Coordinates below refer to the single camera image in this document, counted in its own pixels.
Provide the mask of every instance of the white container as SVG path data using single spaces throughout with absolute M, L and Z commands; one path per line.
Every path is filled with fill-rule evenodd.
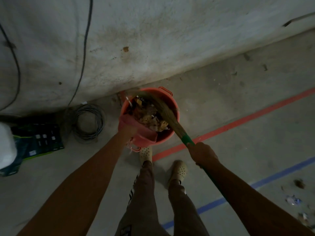
M 17 155 L 10 127 L 0 122 L 0 169 L 11 165 Z

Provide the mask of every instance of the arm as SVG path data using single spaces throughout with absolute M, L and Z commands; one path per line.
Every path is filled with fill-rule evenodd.
M 232 206 L 250 235 L 313 235 L 290 214 L 262 196 L 226 169 L 210 146 L 188 146 L 197 165 L 202 166 Z
M 126 126 L 70 174 L 18 236 L 86 235 L 124 145 L 136 133 Z

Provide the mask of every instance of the coiled wire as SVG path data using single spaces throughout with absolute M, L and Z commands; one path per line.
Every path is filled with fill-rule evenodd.
M 78 125 L 79 116 L 84 113 L 92 113 L 95 115 L 95 131 L 94 132 L 85 132 Z M 85 142 L 92 141 L 95 139 L 103 130 L 104 127 L 104 116 L 103 111 L 100 107 L 92 104 L 86 104 L 79 107 L 74 111 L 72 131 L 74 136 L 78 139 L 82 139 Z

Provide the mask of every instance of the cable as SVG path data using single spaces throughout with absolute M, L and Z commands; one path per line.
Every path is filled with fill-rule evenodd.
M 8 105 L 6 105 L 6 106 L 3 107 L 2 109 L 0 109 L 0 111 L 2 111 L 2 110 L 5 110 L 7 107 L 9 107 L 11 104 L 13 104 L 13 103 L 15 102 L 16 98 L 18 97 L 18 94 L 20 93 L 21 71 L 20 71 L 18 59 L 16 58 L 16 55 L 15 55 L 14 50 L 13 50 L 12 44 L 11 44 L 11 42 L 10 42 L 8 36 L 6 35 L 6 33 L 5 33 L 5 31 L 4 31 L 4 29 L 3 29 L 3 27 L 2 27 L 1 24 L 0 24 L 0 29 L 1 29 L 1 31 L 2 31 L 2 34 L 3 34 L 4 38 L 5 38 L 5 40 L 6 40 L 7 44 L 8 44 L 8 46 L 10 47 L 10 50 L 11 50 L 11 52 L 12 52 L 12 55 L 13 55 L 13 58 L 14 58 L 14 61 L 15 61 L 15 64 L 16 64 L 16 68 L 18 69 L 18 86 L 17 86 L 17 88 L 16 88 L 15 96 L 14 96 L 13 100 L 12 100 Z
M 81 76 L 76 88 L 76 91 L 74 92 L 74 95 L 72 96 L 72 99 L 70 100 L 70 102 L 68 103 L 68 107 L 71 104 L 72 100 L 74 99 L 75 95 L 77 94 L 77 91 L 79 89 L 81 80 L 82 80 L 82 76 L 83 76 L 83 72 L 84 72 L 84 66 L 85 66 L 85 56 L 86 56 L 86 41 L 88 39 L 88 34 L 89 34 L 89 29 L 90 29 L 90 24 L 91 24 L 91 17 L 92 17 L 92 8 L 93 8 L 93 0 L 90 0 L 90 9 L 89 9 L 89 17 L 88 17 L 88 25 L 86 27 L 86 31 L 85 31 L 85 36 L 84 36 L 84 52 L 83 52 L 83 63 L 82 63 L 82 70 L 81 70 Z
M 85 113 L 92 113 L 95 115 L 95 131 L 94 132 L 85 132 L 78 125 L 78 119 L 80 115 Z M 104 119 L 102 114 L 102 109 L 96 105 L 86 104 L 79 107 L 75 113 L 73 118 L 73 134 L 77 138 L 80 138 L 84 141 L 92 141 L 96 138 L 104 127 Z

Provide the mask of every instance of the green broom handle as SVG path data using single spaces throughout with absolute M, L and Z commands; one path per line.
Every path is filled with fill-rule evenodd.
M 185 144 L 185 146 L 187 146 L 187 143 L 190 143 L 192 145 L 195 145 L 195 143 L 192 141 L 192 139 L 186 134 L 181 138 L 182 143 Z M 213 177 L 209 174 L 209 172 L 206 171 L 206 169 L 204 169 L 202 167 L 202 169 L 205 171 L 205 173 L 207 174 L 207 176 L 210 178 L 210 180 L 215 184 L 215 186 L 218 188 L 218 190 L 221 192 L 221 194 L 224 197 L 224 194 L 222 193 L 222 191 L 220 190 L 220 187 L 218 186 L 218 184 L 215 182 L 215 180 L 213 179 Z

